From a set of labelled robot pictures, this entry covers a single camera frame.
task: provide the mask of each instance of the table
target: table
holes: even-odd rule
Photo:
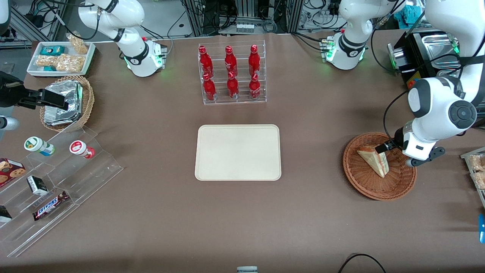
[[[376,33],[380,60],[401,34]],[[268,102],[204,106],[198,43],[251,39],[266,40]],[[415,187],[399,200],[370,200],[346,179],[345,145],[383,131],[384,109],[404,88],[371,54],[341,71],[289,34],[177,40],[164,71],[138,78],[114,43],[97,47],[88,78],[96,101],[87,125],[126,168],[19,258],[2,256],[1,272],[212,273],[243,265],[261,273],[337,272],[352,253],[370,254],[394,273],[484,271],[477,233],[482,205],[459,157],[484,145],[483,132],[441,141],[447,153],[419,167]],[[25,86],[51,82],[28,76]],[[22,127],[5,134],[5,157],[24,157],[27,137],[54,135],[38,111],[18,108],[13,116]],[[394,132],[411,119],[401,99],[389,111],[388,128]],[[267,123],[280,129],[280,180],[196,180],[201,125]],[[344,272],[352,269],[380,271],[365,257]]]

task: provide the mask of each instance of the clear acrylic shelf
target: clear acrylic shelf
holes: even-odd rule
[[[10,222],[0,222],[0,246],[8,257],[19,256],[123,169],[101,148],[96,135],[85,126],[72,124],[48,140],[56,147],[53,155],[30,153],[20,161],[27,172],[0,188],[0,205],[4,205],[12,216]],[[86,159],[72,154],[69,145],[74,140],[82,140],[93,147],[95,156]],[[49,190],[46,195],[32,194],[27,183],[30,175],[43,180]],[[63,191],[70,198],[34,221],[32,213]]]
[[[249,75],[249,54],[251,53],[251,46],[258,46],[258,54],[260,57],[259,68],[259,83],[261,85],[261,93],[257,100],[252,100],[249,97],[249,83],[251,82],[251,75]],[[199,46],[205,46],[207,53],[212,59],[212,65],[214,66],[214,77],[212,80],[215,84],[217,92],[217,99],[210,101],[206,98],[204,92],[204,80],[202,75],[202,66],[200,64],[200,54],[198,55],[199,73],[200,73],[200,86],[202,88],[202,100],[205,105],[218,105],[218,104],[235,104],[235,103],[255,103],[266,102],[268,99],[268,90],[266,84],[266,43],[264,40],[260,41],[245,41],[245,42],[224,42],[224,43],[207,43],[199,44]],[[239,82],[239,98],[234,100],[229,97],[227,90],[227,70],[226,63],[224,61],[226,57],[226,46],[232,46],[232,50],[237,60],[238,76],[236,79]]]

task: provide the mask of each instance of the small bottle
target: small bottle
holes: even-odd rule
[[[227,74],[227,77],[229,78],[227,80],[227,89],[229,90],[229,97],[233,100],[236,100],[239,98],[238,80],[236,80],[236,77],[234,76],[234,72],[229,72]]]
[[[43,141],[40,137],[31,136],[24,143],[24,148],[29,152],[49,156],[56,151],[54,145]]]
[[[232,46],[226,46],[226,62],[227,72],[234,72],[234,77],[238,76],[238,64],[236,61],[236,56],[232,53]]]
[[[204,73],[208,73],[210,78],[213,78],[214,66],[212,65],[212,59],[210,58],[209,54],[207,54],[206,47],[200,46],[199,53],[200,53],[200,64],[202,65],[202,71],[204,71]]]
[[[254,73],[259,75],[259,61],[258,46],[251,46],[251,54],[249,55],[249,75],[253,76]]]
[[[69,146],[69,150],[71,151],[71,153],[83,156],[86,159],[89,159],[96,154],[96,151],[93,149],[93,147],[87,146],[86,143],[80,140],[72,142],[71,146]]]
[[[204,79],[204,92],[206,93],[206,98],[209,101],[215,101],[217,99],[217,93],[215,91],[215,84],[214,82],[210,79],[210,76],[208,73],[204,73],[202,76]]]
[[[259,90],[260,87],[261,84],[259,84],[258,75],[253,74],[253,76],[251,77],[251,82],[249,83],[249,97],[251,99],[257,100],[259,98],[259,94],[261,93]]]

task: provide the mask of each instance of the wicker basket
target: wicker basket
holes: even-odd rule
[[[360,193],[375,200],[390,201],[405,196],[416,181],[416,168],[406,165],[406,157],[399,149],[386,152],[389,173],[381,178],[357,153],[363,145],[378,146],[389,140],[383,133],[366,133],[355,137],[343,153],[345,175]]]
[[[81,128],[83,125],[86,124],[86,122],[89,119],[89,116],[91,115],[91,111],[93,110],[93,105],[94,105],[94,93],[93,89],[91,88],[91,85],[89,82],[86,80],[86,78],[82,76],[66,76],[62,77],[59,80],[56,81],[58,82],[63,82],[67,80],[73,80],[73,81],[78,81],[81,86],[82,86],[82,116],[81,118],[75,122],[76,125],[75,127]],[[69,126],[70,124],[63,124],[63,125],[56,125],[56,126],[49,126],[44,122],[44,113],[45,113],[45,107],[40,108],[40,122],[44,127],[51,129],[56,132],[62,131],[64,128]]]

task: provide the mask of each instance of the coca-cola bottle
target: coca-cola bottle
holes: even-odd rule
[[[227,74],[227,77],[229,78],[227,80],[227,89],[229,90],[229,96],[231,97],[231,99],[235,100],[239,98],[238,80],[236,80],[234,72],[232,71]]]
[[[215,84],[210,79],[209,73],[204,73],[202,76],[204,79],[204,92],[206,93],[206,97],[209,101],[215,101],[217,99],[217,93],[215,92]]]
[[[227,72],[234,72],[234,77],[238,76],[238,65],[236,62],[236,56],[232,53],[232,46],[226,46],[226,68]]]
[[[251,46],[251,54],[249,55],[249,75],[253,76],[254,73],[259,74],[259,54],[258,54],[258,46],[252,45]]]
[[[209,77],[214,77],[214,66],[212,65],[212,59],[210,58],[209,54],[207,54],[207,50],[205,46],[199,47],[200,53],[200,64],[202,65],[202,71],[204,73],[209,74]]]
[[[251,77],[251,82],[249,83],[249,97],[251,99],[257,100],[259,98],[259,94],[261,93],[259,90],[260,87],[261,84],[259,84],[258,75],[253,74],[253,76]]]

